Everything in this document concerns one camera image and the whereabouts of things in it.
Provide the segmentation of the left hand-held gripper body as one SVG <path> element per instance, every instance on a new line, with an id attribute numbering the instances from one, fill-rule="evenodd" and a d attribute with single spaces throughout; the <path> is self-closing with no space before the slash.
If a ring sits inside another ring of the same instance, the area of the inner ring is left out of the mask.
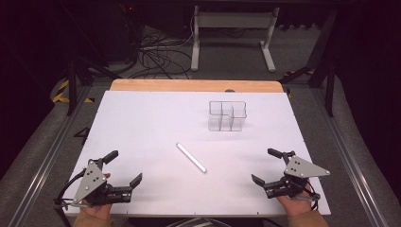
<path id="1" fill-rule="evenodd" d="M 107 182 L 107 177 L 102 172 L 104 164 L 108 164 L 113 158 L 100 158 L 89 160 L 83 173 L 76 195 L 71 205 L 76 207 L 93 207 L 113 203 L 128 203 L 131 201 L 131 186 L 113 187 Z"/>

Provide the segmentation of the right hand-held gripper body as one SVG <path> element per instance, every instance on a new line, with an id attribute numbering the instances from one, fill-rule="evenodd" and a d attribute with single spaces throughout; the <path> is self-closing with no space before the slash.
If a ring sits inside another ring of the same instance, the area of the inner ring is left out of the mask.
<path id="1" fill-rule="evenodd" d="M 330 171 L 298 157 L 294 151 L 282 153 L 281 159 L 286 164 L 284 176 L 278 182 L 265 183 L 263 189 L 268 198 L 288 196 L 289 198 L 295 197 L 298 200 L 304 200 L 305 197 L 298 197 L 298 194 L 305 191 L 309 195 L 306 198 L 307 201 L 317 202 L 321 195 L 315 192 L 309 179 L 329 176 Z"/>

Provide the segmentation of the white stick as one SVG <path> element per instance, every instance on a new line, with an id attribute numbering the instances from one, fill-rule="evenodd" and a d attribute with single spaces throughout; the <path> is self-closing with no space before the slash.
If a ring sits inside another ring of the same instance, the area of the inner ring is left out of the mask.
<path id="1" fill-rule="evenodd" d="M 207 169 L 180 143 L 176 147 L 202 172 L 206 173 Z"/>

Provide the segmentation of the clear acrylic compartment organizer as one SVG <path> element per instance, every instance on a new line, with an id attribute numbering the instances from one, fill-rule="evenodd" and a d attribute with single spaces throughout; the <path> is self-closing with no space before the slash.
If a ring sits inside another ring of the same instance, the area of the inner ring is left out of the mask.
<path id="1" fill-rule="evenodd" d="M 247 118 L 244 101 L 210 101 L 209 131 L 242 131 Z"/>

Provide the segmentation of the person's left hand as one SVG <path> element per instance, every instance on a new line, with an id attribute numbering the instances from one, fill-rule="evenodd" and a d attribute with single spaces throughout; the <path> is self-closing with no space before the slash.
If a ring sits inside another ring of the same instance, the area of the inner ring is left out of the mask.
<path id="1" fill-rule="evenodd" d="M 97 206 L 83 208 L 82 212 L 91 217 L 97 218 L 97 219 L 110 221 L 111 220 L 111 209 L 112 209 L 111 204 L 105 204 L 105 205 L 97 205 Z"/>

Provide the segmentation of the person's right hand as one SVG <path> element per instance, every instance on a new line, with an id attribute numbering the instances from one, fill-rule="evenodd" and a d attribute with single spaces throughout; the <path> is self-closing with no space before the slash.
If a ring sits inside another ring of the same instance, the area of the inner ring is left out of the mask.
<path id="1" fill-rule="evenodd" d="M 305 197 L 304 200 L 298 200 L 297 198 L 289 198 L 287 196 L 277 197 L 277 200 L 284 207 L 288 217 L 296 217 L 301 214 L 311 211 L 311 201 L 307 201 L 309 197 L 308 193 L 303 191 L 298 194 L 298 197 Z"/>

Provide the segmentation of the white table mat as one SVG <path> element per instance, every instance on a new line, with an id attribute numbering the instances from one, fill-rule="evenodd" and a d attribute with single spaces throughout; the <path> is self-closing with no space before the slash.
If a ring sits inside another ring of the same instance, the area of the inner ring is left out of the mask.
<path id="1" fill-rule="evenodd" d="M 209 131 L 210 101 L 244 101 L 242 131 Z M 182 144 L 206 169 L 202 173 L 177 147 Z M 114 186 L 138 174 L 142 182 L 129 203 L 113 206 L 125 217 L 279 216 L 282 205 L 252 180 L 270 183 L 285 169 L 269 148 L 310 157 L 284 93 L 108 91 L 75 166 L 113 150 L 104 167 Z"/>

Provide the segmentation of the black metal stand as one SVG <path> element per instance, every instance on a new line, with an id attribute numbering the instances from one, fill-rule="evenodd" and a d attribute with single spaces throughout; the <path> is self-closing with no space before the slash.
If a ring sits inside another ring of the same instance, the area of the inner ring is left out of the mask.
<path id="1" fill-rule="evenodd" d="M 330 41 L 333 25 L 335 24 L 337 12 L 336 9 L 330 10 L 321 29 L 321 33 L 307 60 L 306 66 L 293 73 L 289 72 L 287 76 L 279 79 L 281 84 L 287 84 L 299 76 L 306 74 L 310 70 L 314 70 L 308 81 L 308 85 L 310 88 L 319 88 L 323 82 L 326 81 L 324 108 L 330 117 L 334 116 L 332 107 L 335 83 L 335 64 L 333 58 L 330 56 L 328 43 Z"/>
<path id="2" fill-rule="evenodd" d="M 77 80 L 79 80 L 83 86 L 91 86 L 93 83 L 93 78 L 89 73 L 90 68 L 94 68 L 95 70 L 97 70 L 97 72 L 105 75 L 107 78 L 119 79 L 119 76 L 117 74 L 87 58 L 75 57 L 70 60 L 67 65 L 67 78 L 69 81 L 68 115 L 71 115 L 78 106 Z"/>

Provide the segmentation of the yellow black hazard tape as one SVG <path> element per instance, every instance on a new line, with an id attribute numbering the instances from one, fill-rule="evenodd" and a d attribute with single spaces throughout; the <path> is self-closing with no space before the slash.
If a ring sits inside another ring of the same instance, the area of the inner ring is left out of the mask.
<path id="1" fill-rule="evenodd" d="M 56 103 L 56 102 L 68 103 L 69 102 L 69 98 L 63 96 L 63 92 L 66 90 L 68 84 L 69 84 L 69 80 L 68 79 L 65 79 L 61 83 L 60 88 L 58 89 L 57 93 L 53 97 L 53 102 L 54 103 Z"/>

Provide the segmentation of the wooden table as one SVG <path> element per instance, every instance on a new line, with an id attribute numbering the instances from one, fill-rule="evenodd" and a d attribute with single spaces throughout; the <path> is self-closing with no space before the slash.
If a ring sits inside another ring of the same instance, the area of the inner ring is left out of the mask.
<path id="1" fill-rule="evenodd" d="M 278 81 L 209 79 L 116 79 L 111 91 L 283 93 Z"/>

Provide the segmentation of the aluminium floor rail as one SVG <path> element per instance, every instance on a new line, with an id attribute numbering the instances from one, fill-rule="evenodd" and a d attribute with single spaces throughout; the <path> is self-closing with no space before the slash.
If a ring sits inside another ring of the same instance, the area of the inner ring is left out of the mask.
<path id="1" fill-rule="evenodd" d="M 11 165 L 0 183 L 0 189 L 6 195 L 6 211 L 9 212 L 6 227 L 24 225 L 90 91 L 91 86 L 79 88 L 78 104 L 70 115 L 67 114 L 67 105 L 57 105 L 34 131 Z"/>
<path id="2" fill-rule="evenodd" d="M 352 185 L 356 190 L 357 197 L 360 200 L 369 221 L 371 222 L 371 225 L 373 227 L 389 227 L 389 224 L 380 211 L 372 190 L 365 180 L 365 177 L 362 174 L 354 155 L 349 151 L 343 140 L 336 119 L 330 116 L 328 111 L 325 109 L 325 102 L 322 93 L 317 89 L 312 89 L 311 93 L 314 96 L 319 109 L 323 113 L 325 122 L 328 124 L 331 134 L 334 137 L 339 156 L 345 166 L 348 176 L 350 177 Z"/>

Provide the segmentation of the white metal desk frame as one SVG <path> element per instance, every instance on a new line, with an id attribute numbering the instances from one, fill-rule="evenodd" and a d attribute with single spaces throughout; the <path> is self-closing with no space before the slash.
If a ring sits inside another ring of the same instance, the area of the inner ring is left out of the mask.
<path id="1" fill-rule="evenodd" d="M 200 29 L 201 28 L 262 28 L 267 30 L 267 36 L 259 42 L 265 63 L 270 72 L 275 72 L 271 53 L 270 41 L 279 15 L 279 8 L 271 12 L 206 12 L 194 7 L 192 22 L 192 58 L 191 70 L 197 71 L 200 61 Z"/>

